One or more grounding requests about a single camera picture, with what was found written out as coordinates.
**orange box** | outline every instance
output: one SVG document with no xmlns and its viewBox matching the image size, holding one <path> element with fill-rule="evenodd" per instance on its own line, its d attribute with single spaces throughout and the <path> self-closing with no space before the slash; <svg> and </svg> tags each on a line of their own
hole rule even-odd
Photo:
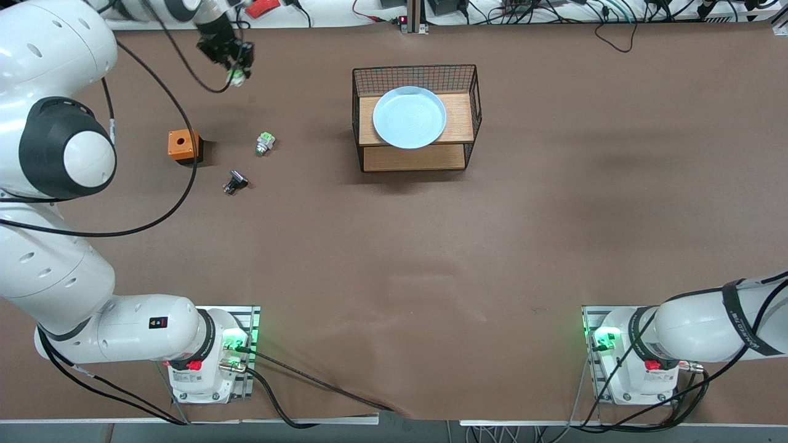
<svg viewBox="0 0 788 443">
<path fill-rule="evenodd" d="M 194 149 L 197 150 L 197 163 L 203 160 L 203 139 L 200 138 L 197 131 L 192 129 L 191 133 L 194 134 L 197 146 L 191 145 L 191 137 L 189 136 L 188 129 L 178 129 L 177 131 L 170 131 L 167 140 L 167 155 L 172 160 L 180 163 L 181 165 L 191 165 L 194 158 Z"/>
</svg>

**light blue plate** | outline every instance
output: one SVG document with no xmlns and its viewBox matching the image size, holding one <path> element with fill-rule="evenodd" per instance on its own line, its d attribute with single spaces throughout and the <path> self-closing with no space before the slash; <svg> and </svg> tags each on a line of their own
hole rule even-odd
<svg viewBox="0 0 788 443">
<path fill-rule="evenodd" d="M 377 134 L 403 149 L 424 147 L 446 127 L 446 108 L 437 95 L 423 87 L 403 86 L 386 92 L 372 113 Z"/>
</svg>

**green cable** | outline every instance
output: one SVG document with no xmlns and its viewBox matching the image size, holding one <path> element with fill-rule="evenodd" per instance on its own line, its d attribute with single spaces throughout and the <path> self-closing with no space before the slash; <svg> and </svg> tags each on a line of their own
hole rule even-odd
<svg viewBox="0 0 788 443">
<path fill-rule="evenodd" d="M 608 0 L 608 3 L 613 5 L 616 9 L 618 9 L 620 13 L 624 14 L 624 18 L 626 18 L 626 22 L 627 23 L 630 23 L 630 24 L 632 23 L 632 19 L 630 19 L 629 14 L 626 13 L 624 8 L 622 8 L 620 4 L 614 2 L 613 0 Z"/>
</svg>

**black wire mesh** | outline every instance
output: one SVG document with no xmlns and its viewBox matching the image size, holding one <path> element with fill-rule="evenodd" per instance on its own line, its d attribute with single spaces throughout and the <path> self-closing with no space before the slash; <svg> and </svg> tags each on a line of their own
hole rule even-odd
<svg viewBox="0 0 788 443">
<path fill-rule="evenodd" d="M 359 97 L 383 95 L 394 88 L 418 86 L 436 94 L 465 92 L 470 96 L 470 117 L 474 126 L 474 142 L 463 145 L 465 167 L 476 143 L 481 126 L 481 99 L 479 97 L 476 65 L 420 65 L 386 66 L 353 69 L 353 133 L 359 153 L 359 165 L 364 171 L 364 150 L 359 145 Z"/>
</svg>

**brown table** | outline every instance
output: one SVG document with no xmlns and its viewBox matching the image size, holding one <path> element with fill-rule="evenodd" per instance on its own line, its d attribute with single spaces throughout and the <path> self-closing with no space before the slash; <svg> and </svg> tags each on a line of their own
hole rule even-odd
<svg viewBox="0 0 788 443">
<path fill-rule="evenodd" d="M 601 32 L 628 41 L 625 25 Z M 219 85 L 195 33 L 176 34 Z M 199 90 L 161 33 L 119 35 L 214 143 L 167 222 L 92 241 L 117 293 L 259 304 L 262 350 L 408 417 L 552 421 L 577 389 L 581 305 L 660 303 L 786 267 L 788 47 L 766 24 L 640 26 L 630 54 L 584 25 L 247 34 L 255 73 L 223 95 Z M 361 174 L 351 70 L 429 63 L 478 65 L 484 122 L 470 168 Z M 100 195 L 61 205 L 79 229 L 148 222 L 189 174 L 167 157 L 167 132 L 184 125 L 154 82 L 124 54 L 108 81 L 118 171 Z M 106 121 L 99 87 L 80 99 Z M 261 131 L 278 138 L 265 158 Z M 252 183 L 235 197 L 221 192 L 230 169 Z M 56 373 L 33 350 L 33 327 L 3 302 L 2 418 L 139 416 Z M 169 402 L 150 362 L 92 368 Z M 788 424 L 785 369 L 737 365 L 693 421 Z M 269 379 L 294 417 L 370 412 Z M 252 401 L 188 413 L 272 417 L 255 389 Z M 578 415 L 593 399 L 584 392 Z"/>
</svg>

